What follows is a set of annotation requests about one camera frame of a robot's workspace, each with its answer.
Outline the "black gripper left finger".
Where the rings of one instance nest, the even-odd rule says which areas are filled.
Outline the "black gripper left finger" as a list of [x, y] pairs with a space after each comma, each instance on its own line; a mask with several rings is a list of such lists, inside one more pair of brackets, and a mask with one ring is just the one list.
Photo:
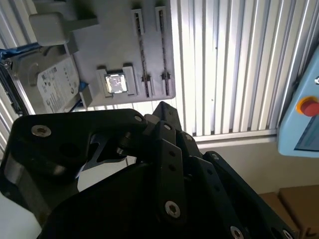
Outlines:
[[173, 110], [161, 102], [150, 115], [119, 109], [18, 118], [6, 146], [6, 197], [43, 225], [78, 193], [82, 171], [149, 156], [152, 142], [175, 136]]

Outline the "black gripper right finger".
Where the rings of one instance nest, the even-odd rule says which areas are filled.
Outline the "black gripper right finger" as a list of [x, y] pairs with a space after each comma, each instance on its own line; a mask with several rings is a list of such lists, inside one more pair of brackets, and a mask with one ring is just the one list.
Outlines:
[[295, 239], [296, 233], [215, 151], [202, 154], [182, 131], [177, 110], [177, 146], [186, 175], [186, 198], [192, 224], [215, 239]]

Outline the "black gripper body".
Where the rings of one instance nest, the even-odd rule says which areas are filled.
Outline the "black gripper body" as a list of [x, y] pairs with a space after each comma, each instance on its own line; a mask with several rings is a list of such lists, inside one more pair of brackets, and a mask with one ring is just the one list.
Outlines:
[[134, 164], [53, 210], [43, 239], [217, 239], [204, 191], [175, 163]]

